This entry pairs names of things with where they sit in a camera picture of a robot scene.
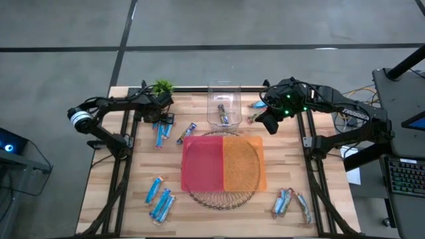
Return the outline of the brown snack bar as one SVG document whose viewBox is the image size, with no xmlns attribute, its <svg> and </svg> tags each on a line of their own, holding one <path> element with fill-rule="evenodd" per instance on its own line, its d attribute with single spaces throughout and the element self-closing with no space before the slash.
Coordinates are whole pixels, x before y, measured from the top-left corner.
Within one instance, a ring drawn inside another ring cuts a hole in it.
<svg viewBox="0 0 425 239">
<path fill-rule="evenodd" d="M 265 111 L 266 111 L 266 108 L 262 108 L 262 109 L 259 109 L 257 112 L 255 112 L 255 113 L 253 113 L 253 114 L 249 115 L 249 116 L 247 117 L 247 121 L 248 121 L 248 123 L 254 123 L 254 122 L 255 122 L 255 119 L 256 119 L 258 116 L 260 116 L 261 114 L 263 114 Z"/>
</svg>

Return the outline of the black desk leg beam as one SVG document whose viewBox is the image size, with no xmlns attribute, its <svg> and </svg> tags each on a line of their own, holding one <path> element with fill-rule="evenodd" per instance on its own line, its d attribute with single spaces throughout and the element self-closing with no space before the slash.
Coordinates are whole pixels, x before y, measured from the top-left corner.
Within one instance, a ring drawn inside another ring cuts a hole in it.
<svg viewBox="0 0 425 239">
<path fill-rule="evenodd" d="M 354 153 L 344 159 L 345 171 L 351 171 L 367 163 L 370 163 L 376 159 L 379 159 L 381 155 L 391 154 L 392 147 L 389 142 L 387 143 L 375 143 L 367 148 L 364 148 L 357 153 Z"/>
</svg>

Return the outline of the round woven placemat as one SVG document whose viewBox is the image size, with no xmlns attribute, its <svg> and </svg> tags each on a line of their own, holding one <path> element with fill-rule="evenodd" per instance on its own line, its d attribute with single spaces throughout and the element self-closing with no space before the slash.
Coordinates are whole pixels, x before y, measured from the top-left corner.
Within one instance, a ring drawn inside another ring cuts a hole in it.
<svg viewBox="0 0 425 239">
<path fill-rule="evenodd" d="M 232 210 L 241 207 L 247 203 L 255 193 L 255 191 L 187 192 L 195 202 L 213 210 Z"/>
</svg>

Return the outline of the white paper sheet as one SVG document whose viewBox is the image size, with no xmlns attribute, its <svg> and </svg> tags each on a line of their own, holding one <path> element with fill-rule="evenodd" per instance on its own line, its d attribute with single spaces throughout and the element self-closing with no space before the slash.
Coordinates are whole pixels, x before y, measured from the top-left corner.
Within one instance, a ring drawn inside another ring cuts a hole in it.
<svg viewBox="0 0 425 239">
<path fill-rule="evenodd" d="M 354 147 L 350 148 L 348 146 L 342 146 L 342 148 L 340 148 L 340 153 L 343 160 L 345 160 L 345 158 L 348 156 L 356 154 L 358 151 L 359 150 Z M 347 175 L 347 180 L 349 184 L 361 185 L 361 174 L 360 174 L 360 169 L 358 167 L 350 171 L 347 171 L 346 175 Z"/>
</svg>

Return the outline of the pink translucent plastic bin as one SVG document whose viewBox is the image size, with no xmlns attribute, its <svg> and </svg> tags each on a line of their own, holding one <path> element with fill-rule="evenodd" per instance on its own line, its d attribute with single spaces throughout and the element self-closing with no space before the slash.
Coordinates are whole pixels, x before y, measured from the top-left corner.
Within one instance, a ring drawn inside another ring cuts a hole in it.
<svg viewBox="0 0 425 239">
<path fill-rule="evenodd" d="M 189 136 L 183 143 L 181 190 L 221 192 L 224 190 L 222 136 Z"/>
</svg>

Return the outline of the black diagonal pole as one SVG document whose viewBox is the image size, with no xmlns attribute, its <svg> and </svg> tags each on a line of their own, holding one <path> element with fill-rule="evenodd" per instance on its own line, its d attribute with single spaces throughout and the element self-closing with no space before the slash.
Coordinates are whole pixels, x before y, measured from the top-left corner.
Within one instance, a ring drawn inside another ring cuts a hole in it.
<svg viewBox="0 0 425 239">
<path fill-rule="evenodd" d="M 425 44 L 414 51 L 411 55 L 397 64 L 386 73 L 386 77 L 392 81 L 399 81 L 399 77 L 425 59 Z"/>
</svg>

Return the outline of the black equipment cart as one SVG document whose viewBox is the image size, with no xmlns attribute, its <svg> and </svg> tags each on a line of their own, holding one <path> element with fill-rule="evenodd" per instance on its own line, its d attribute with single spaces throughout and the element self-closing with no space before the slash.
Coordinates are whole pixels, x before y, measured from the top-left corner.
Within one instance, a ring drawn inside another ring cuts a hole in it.
<svg viewBox="0 0 425 239">
<path fill-rule="evenodd" d="M 15 155 L 0 150 L 0 239 L 10 237 L 22 197 L 39 195 L 28 191 L 33 172 L 39 171 L 47 176 L 52 172 L 50 162 L 29 159 L 24 156 L 24 151 L 22 155 Z"/>
</svg>

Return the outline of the black backlit keyboard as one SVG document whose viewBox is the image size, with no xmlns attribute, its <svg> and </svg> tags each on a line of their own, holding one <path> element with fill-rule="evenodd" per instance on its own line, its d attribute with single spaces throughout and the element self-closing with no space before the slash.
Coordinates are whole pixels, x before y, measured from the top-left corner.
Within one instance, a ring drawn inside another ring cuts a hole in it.
<svg viewBox="0 0 425 239">
<path fill-rule="evenodd" d="M 425 198 L 425 162 L 389 159 L 387 175 L 393 193 Z"/>
</svg>

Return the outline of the tablet with blue screen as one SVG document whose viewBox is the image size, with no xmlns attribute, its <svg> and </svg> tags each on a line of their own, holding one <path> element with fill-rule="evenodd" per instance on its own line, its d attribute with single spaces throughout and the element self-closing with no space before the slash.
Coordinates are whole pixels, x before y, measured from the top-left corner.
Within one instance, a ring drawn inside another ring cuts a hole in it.
<svg viewBox="0 0 425 239">
<path fill-rule="evenodd" d="M 425 131 L 425 111 L 403 121 L 401 126 L 403 128 Z"/>
</svg>

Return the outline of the orange translucent plastic bin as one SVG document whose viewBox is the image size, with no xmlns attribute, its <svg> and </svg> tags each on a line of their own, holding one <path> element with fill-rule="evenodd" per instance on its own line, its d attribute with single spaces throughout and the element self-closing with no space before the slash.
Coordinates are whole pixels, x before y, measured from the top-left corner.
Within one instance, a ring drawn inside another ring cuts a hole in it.
<svg viewBox="0 0 425 239">
<path fill-rule="evenodd" d="M 224 190 L 264 192 L 267 179 L 260 136 L 224 136 Z"/>
</svg>

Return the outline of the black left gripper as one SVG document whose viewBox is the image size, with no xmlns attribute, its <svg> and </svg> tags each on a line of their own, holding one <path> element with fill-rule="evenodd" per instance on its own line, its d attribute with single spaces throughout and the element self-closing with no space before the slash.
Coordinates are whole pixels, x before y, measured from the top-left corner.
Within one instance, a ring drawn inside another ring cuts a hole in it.
<svg viewBox="0 0 425 239">
<path fill-rule="evenodd" d="M 160 115 L 163 111 L 163 108 L 160 108 L 157 105 L 156 97 L 151 98 L 151 102 L 149 103 L 145 115 L 142 116 L 142 120 L 144 123 L 155 123 L 155 116 Z M 173 125 L 175 122 L 175 114 L 174 113 L 164 113 L 161 114 L 161 122 L 164 124 Z"/>
</svg>

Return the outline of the clear plastic container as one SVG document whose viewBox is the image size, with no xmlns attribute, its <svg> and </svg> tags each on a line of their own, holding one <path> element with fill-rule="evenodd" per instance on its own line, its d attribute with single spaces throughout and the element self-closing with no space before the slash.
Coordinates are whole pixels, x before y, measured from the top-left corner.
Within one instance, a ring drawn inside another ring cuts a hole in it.
<svg viewBox="0 0 425 239">
<path fill-rule="evenodd" d="M 229 124 L 221 123 L 218 105 L 223 104 Z M 241 85 L 232 80 L 213 79 L 208 83 L 207 121 L 213 130 L 232 131 L 242 122 Z"/>
</svg>

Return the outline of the grey side desk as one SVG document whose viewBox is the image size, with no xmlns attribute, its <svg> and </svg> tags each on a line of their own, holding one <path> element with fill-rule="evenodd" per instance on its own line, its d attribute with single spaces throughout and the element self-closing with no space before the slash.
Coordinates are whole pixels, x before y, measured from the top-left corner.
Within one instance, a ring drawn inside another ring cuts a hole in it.
<svg viewBox="0 0 425 239">
<path fill-rule="evenodd" d="M 425 198 L 393 193 L 386 171 L 389 159 L 425 162 L 425 131 L 401 126 L 403 121 L 425 111 L 425 72 L 407 71 L 395 82 L 386 77 L 387 71 L 373 71 L 373 80 L 394 132 L 392 153 L 382 156 L 389 201 L 399 236 L 425 239 Z"/>
</svg>

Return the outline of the black computer with blue light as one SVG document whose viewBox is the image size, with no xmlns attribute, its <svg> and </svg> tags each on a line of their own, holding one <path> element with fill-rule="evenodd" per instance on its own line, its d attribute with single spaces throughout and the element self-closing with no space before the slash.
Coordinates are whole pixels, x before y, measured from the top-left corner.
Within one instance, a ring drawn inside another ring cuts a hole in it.
<svg viewBox="0 0 425 239">
<path fill-rule="evenodd" d="M 0 150 L 22 155 L 28 139 L 0 127 Z"/>
</svg>

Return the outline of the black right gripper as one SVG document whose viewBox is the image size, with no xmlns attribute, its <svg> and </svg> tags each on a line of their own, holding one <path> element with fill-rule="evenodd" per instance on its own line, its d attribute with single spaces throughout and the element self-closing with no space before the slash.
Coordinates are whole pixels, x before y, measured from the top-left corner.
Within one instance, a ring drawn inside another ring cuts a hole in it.
<svg viewBox="0 0 425 239">
<path fill-rule="evenodd" d="M 286 78 L 264 90 L 268 111 L 263 124 L 270 135 L 277 133 L 279 118 L 293 117 L 309 109 L 311 88 L 295 78 Z"/>
</svg>

